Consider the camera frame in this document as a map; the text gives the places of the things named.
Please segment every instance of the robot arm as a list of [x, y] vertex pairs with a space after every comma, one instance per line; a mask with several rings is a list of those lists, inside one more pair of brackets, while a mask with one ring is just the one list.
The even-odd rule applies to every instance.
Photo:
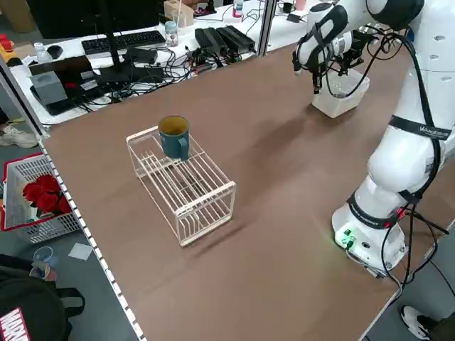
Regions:
[[[294, 72], [300, 75], [303, 68], [313, 73], [315, 93], [318, 93], [321, 86], [316, 80], [324, 71], [325, 61], [342, 55], [351, 46], [354, 49], [357, 40], [361, 41], [355, 49], [362, 62], [362, 49], [370, 42], [370, 36], [357, 31], [361, 26], [377, 21], [400, 30], [417, 16], [423, 3], [424, 0], [341, 0], [334, 7], [327, 3], [314, 6], [308, 16], [308, 32], [293, 53]], [[351, 58], [347, 65], [341, 65], [342, 73], [359, 64], [350, 65], [350, 62]]]
[[309, 16], [309, 31], [293, 52], [294, 71], [311, 72], [317, 93], [317, 80], [325, 73], [327, 60], [338, 62], [339, 56], [343, 54], [344, 58], [350, 49], [349, 44], [345, 48], [338, 44], [337, 49], [334, 42], [352, 30], [354, 38], [359, 27], [372, 21], [395, 31], [408, 26], [412, 29], [414, 41], [407, 48], [413, 63], [397, 108], [390, 113], [389, 126], [369, 160], [368, 175], [333, 214], [332, 225], [339, 246], [385, 276], [406, 254], [405, 236], [398, 225], [404, 207], [414, 202], [415, 208], [415, 200], [421, 198], [439, 167], [455, 156], [455, 67], [451, 60], [455, 2], [341, 0], [313, 21], [315, 24]]
[[293, 53], [294, 72], [297, 74], [301, 73], [302, 68], [315, 73], [319, 70], [319, 65], [324, 62], [324, 56], [328, 58], [333, 54], [339, 55], [349, 50], [348, 37], [342, 48], [335, 49], [333, 45], [329, 48], [329, 45], [336, 37], [373, 21], [368, 13], [365, 0], [341, 0], [333, 8], [324, 3], [316, 5], [311, 10], [308, 19], [309, 26], [315, 21], [311, 19], [311, 16], [320, 16], [322, 13], [325, 16], [317, 22], [318, 30], [315, 26], [308, 27], [308, 33], [297, 43]]

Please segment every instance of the mug handle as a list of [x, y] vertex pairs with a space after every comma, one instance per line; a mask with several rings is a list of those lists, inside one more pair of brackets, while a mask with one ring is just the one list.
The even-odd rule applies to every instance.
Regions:
[[190, 146], [188, 145], [188, 141], [185, 138], [178, 139], [178, 142], [180, 143], [180, 159], [182, 161], [188, 160], [188, 152]]

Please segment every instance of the basket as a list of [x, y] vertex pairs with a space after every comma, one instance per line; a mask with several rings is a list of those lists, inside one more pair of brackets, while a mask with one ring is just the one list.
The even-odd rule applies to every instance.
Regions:
[[22, 190], [27, 183], [45, 174], [53, 175], [53, 172], [43, 154], [34, 154], [5, 163], [4, 200], [3, 206], [0, 207], [2, 232], [14, 231], [28, 243], [36, 244], [79, 230], [79, 223], [73, 213], [47, 217], [35, 222], [27, 221], [31, 207], [30, 202], [22, 196]]
[[[362, 76], [361, 73], [354, 69], [350, 69], [347, 76], [341, 77], [338, 76], [337, 72], [330, 71], [328, 73], [328, 81], [334, 94], [340, 92], [349, 93], [360, 82]], [[335, 98], [328, 92], [327, 79], [325, 77], [323, 77], [322, 82], [323, 87], [319, 94], [314, 95], [312, 104], [332, 119], [357, 107], [370, 86], [370, 80], [365, 77], [360, 87], [351, 96]]]
[[187, 161], [164, 155], [158, 127], [127, 137], [134, 171], [184, 247], [228, 222], [236, 184], [190, 136]]

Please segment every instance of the red artificial rose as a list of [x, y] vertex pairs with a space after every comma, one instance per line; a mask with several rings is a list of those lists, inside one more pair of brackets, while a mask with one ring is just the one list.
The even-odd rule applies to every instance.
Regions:
[[43, 211], [43, 213], [58, 210], [58, 195], [43, 193], [36, 201], [36, 207]]
[[51, 175], [42, 175], [36, 179], [36, 182], [43, 186], [46, 192], [60, 192], [60, 186], [58, 185], [57, 180]]
[[58, 203], [58, 210], [63, 214], [71, 212], [70, 204], [68, 204], [65, 197], [61, 197], [60, 202]]
[[22, 191], [23, 196], [31, 202], [35, 202], [44, 193], [44, 189], [37, 183], [27, 184]]

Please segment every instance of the black backpack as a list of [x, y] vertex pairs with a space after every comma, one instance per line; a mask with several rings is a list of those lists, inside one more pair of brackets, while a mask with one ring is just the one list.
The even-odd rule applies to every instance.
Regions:
[[[65, 308], [62, 298], [80, 298], [78, 307]], [[56, 288], [55, 282], [0, 269], [0, 340], [67, 341], [68, 318], [80, 315], [85, 298], [75, 288]]]

